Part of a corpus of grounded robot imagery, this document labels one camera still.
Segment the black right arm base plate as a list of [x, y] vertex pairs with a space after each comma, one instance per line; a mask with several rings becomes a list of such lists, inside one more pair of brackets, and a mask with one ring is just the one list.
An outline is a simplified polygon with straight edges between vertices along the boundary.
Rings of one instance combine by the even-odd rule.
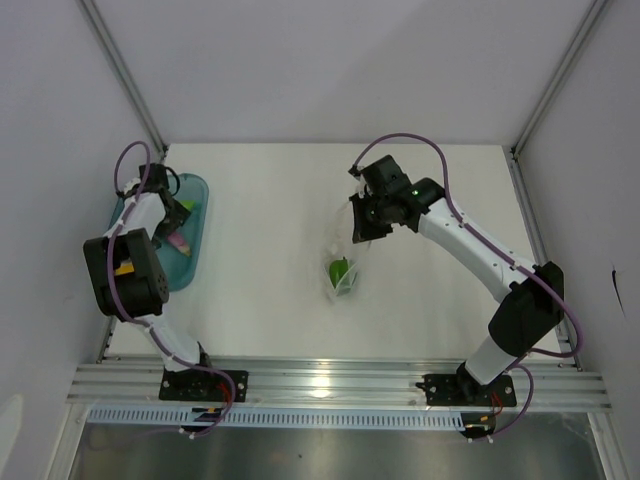
[[500, 375], [487, 385], [458, 374], [431, 373], [415, 383], [428, 406], [438, 407], [515, 407], [517, 398], [513, 380]]

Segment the clear dotted zip top bag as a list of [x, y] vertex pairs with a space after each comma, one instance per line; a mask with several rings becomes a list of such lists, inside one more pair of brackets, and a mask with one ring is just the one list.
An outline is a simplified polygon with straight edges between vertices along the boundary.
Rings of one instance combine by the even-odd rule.
[[[354, 244], [353, 210], [350, 201], [346, 201], [334, 214], [325, 230], [325, 240], [321, 249], [320, 267], [324, 294], [332, 303], [336, 303], [355, 293], [360, 283], [371, 243]], [[346, 257], [351, 264], [352, 288], [347, 291], [334, 291], [329, 283], [328, 265], [332, 260]]]

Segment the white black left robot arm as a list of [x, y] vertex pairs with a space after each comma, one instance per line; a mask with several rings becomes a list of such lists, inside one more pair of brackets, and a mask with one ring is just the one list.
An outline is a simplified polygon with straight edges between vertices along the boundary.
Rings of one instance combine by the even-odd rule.
[[163, 313], [169, 278], [157, 254], [159, 243], [177, 232], [191, 212], [170, 190], [180, 179], [152, 163], [118, 192], [123, 209], [102, 236], [87, 240], [83, 253], [99, 310], [142, 332], [168, 372], [182, 373], [182, 388], [197, 400], [216, 390], [201, 344]]

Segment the light green pepper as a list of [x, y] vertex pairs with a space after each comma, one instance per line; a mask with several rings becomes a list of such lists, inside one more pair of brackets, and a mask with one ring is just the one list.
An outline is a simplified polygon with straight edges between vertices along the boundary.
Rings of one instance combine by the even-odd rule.
[[197, 205], [197, 203], [195, 201], [193, 201], [193, 200], [180, 201], [180, 204], [182, 205], [182, 207], [184, 209], [186, 209], [189, 212], [192, 212], [195, 209], [196, 205]]

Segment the green bell pepper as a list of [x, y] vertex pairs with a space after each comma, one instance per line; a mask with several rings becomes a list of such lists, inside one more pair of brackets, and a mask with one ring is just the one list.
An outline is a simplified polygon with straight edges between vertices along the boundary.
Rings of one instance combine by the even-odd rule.
[[334, 291], [347, 291], [352, 288], [351, 264], [346, 257], [332, 260], [328, 265], [329, 283]]

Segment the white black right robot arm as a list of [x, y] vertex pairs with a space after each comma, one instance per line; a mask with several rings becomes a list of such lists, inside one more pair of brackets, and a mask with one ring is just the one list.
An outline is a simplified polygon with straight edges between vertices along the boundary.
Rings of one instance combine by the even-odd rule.
[[493, 381], [524, 357], [561, 320], [556, 301], [563, 295], [563, 273], [549, 262], [536, 266], [523, 258], [506, 260], [489, 247], [472, 222], [454, 212], [445, 189], [430, 178], [413, 183], [390, 155], [349, 174], [359, 187], [349, 198], [354, 243], [382, 239], [395, 225], [436, 243], [467, 268], [491, 293], [498, 309], [488, 336], [462, 365], [458, 395], [468, 403], [489, 396]]

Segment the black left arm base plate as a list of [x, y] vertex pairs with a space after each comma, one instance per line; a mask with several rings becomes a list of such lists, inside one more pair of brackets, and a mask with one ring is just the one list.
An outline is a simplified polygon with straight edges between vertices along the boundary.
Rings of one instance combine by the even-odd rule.
[[219, 375], [196, 370], [164, 370], [158, 397], [162, 401], [223, 402], [230, 394], [229, 382]]

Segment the purple eggplant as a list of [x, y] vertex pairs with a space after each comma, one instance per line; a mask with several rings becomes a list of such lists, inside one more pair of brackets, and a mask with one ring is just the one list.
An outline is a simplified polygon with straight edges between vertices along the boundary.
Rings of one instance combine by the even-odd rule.
[[192, 256], [192, 250], [191, 250], [190, 245], [186, 241], [185, 237], [179, 231], [174, 231], [174, 232], [170, 233], [167, 236], [166, 241], [174, 249], [176, 249], [180, 254], [182, 254], [182, 255], [184, 255], [186, 257], [191, 257]]

